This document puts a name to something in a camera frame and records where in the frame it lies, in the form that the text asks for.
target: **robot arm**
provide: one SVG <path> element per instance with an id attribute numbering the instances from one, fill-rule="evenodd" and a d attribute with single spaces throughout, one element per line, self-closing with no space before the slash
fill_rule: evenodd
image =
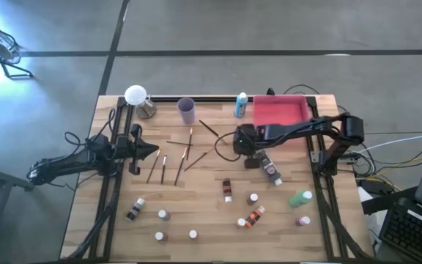
<path id="1" fill-rule="evenodd" d="M 333 126 L 336 121 L 341 121 L 340 129 Z M 234 152 L 248 156 L 257 150 L 276 147 L 288 139 L 305 136 L 326 135 L 335 140 L 330 149 L 319 153 L 319 171 L 326 175 L 336 175 L 338 159 L 353 145 L 364 141 L 363 120 L 348 113 L 336 117 L 320 117 L 307 122 L 294 125 L 260 125 L 244 124 L 237 127 L 234 135 Z"/>
<path id="2" fill-rule="evenodd" d="M 144 160 L 159 147 L 141 139 L 142 127 L 131 126 L 130 134 L 135 139 L 129 140 L 127 135 L 117 137 L 115 144 L 108 141 L 107 136 L 99 134 L 90 138 L 89 143 L 80 152 L 58 158 L 42 158 L 34 164 L 28 179 L 35 185 L 49 183 L 56 177 L 72 173 L 97 170 L 99 175 L 114 175 L 118 159 L 133 158 L 130 171 L 139 174 L 138 159 Z"/>

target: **plastic cup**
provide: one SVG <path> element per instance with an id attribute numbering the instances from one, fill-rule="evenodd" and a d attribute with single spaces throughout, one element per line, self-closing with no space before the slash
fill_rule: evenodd
<path id="1" fill-rule="evenodd" d="M 195 101 L 191 98 L 181 98 L 177 102 L 177 109 L 185 124 L 191 125 L 195 122 Z"/>

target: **wooden tabletop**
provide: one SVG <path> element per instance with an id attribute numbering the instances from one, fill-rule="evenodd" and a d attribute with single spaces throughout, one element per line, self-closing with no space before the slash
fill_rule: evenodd
<path id="1" fill-rule="evenodd" d="M 116 106 L 117 96 L 101 96 L 95 109 L 91 135 L 98 133 L 108 119 L 108 112 Z M 337 115 L 333 95 L 316 95 L 319 114 Z M 146 184 L 156 153 L 139 161 L 141 174 L 132 175 L 125 166 L 116 215 L 115 232 L 111 247 L 111 261 L 299 261 L 326 260 L 317 202 L 292 209 L 287 200 L 298 191 L 314 194 L 305 139 L 292 139 L 285 144 L 267 149 L 282 174 L 283 184 L 275 186 L 260 169 L 245 169 L 244 158 L 228 162 L 214 151 L 205 156 L 192 169 L 181 172 L 177 186 L 174 180 L 185 146 L 166 143 L 167 140 L 188 142 L 190 126 L 183 125 L 175 103 L 156 103 L 157 113 L 150 120 L 135 115 L 133 123 L 143 127 L 142 139 L 161 148 L 158 164 Z M 253 107 L 249 103 L 242 119 L 233 116 L 234 103 L 196 103 L 196 122 L 193 125 L 193 147 L 188 164 L 209 150 L 216 141 L 198 120 L 204 121 L 220 135 L 235 130 L 236 125 L 252 123 Z M 331 139 L 325 139 L 327 147 Z M 235 157 L 232 145 L 218 144 L 220 153 Z M 160 184 L 163 155 L 167 154 L 165 182 Z M 79 180 L 92 172 L 82 173 Z M 225 203 L 222 180 L 231 179 L 233 201 Z M 352 174 L 340 172 L 334 177 L 341 220 L 351 236 L 365 252 L 372 253 L 360 198 Z M 75 193 L 67 227 L 62 257 L 70 254 L 91 229 L 97 210 L 102 178 L 94 176 L 78 187 Z M 249 194 L 256 193 L 259 200 L 247 205 Z M 126 213 L 138 198 L 146 200 L 144 208 L 134 222 L 125 219 Z M 237 228 L 238 218 L 247 218 L 260 205 L 266 211 L 251 229 Z M 170 221 L 158 218 L 158 211 L 171 213 Z M 295 219 L 309 216 L 308 226 L 296 227 Z M 199 238 L 192 241 L 190 230 Z M 102 254 L 101 233 L 98 254 Z M 169 234 L 169 240 L 158 243 L 157 231 Z M 330 227 L 333 247 L 337 248 L 333 227 Z"/>

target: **concrete floor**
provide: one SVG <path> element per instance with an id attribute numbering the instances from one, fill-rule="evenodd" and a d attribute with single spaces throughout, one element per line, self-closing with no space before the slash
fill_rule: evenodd
<path id="1" fill-rule="evenodd" d="M 0 29 L 27 51 L 109 51 L 123 0 L 0 0 Z M 118 50 L 422 49 L 418 0 L 135 0 Z M 25 177 L 39 158 L 72 150 L 63 132 L 88 134 L 107 58 L 26 57 L 33 80 L 11 81 L 0 69 L 0 170 Z M 422 135 L 422 56 L 120 57 L 107 95 L 132 84 L 153 95 L 283 92 L 307 84 L 366 123 L 368 146 Z M 373 150 L 403 161 L 422 139 Z M 422 166 L 388 177 L 418 184 Z M 75 176 L 56 183 L 74 186 Z M 15 188 L 0 228 L 0 263 L 55 260 L 73 193 Z"/>

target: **pink tray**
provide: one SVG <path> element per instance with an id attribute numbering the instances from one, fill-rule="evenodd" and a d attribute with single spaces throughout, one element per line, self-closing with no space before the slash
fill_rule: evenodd
<path id="1" fill-rule="evenodd" d="M 303 95 L 256 95 L 253 97 L 253 124 L 291 125 L 309 120 Z"/>

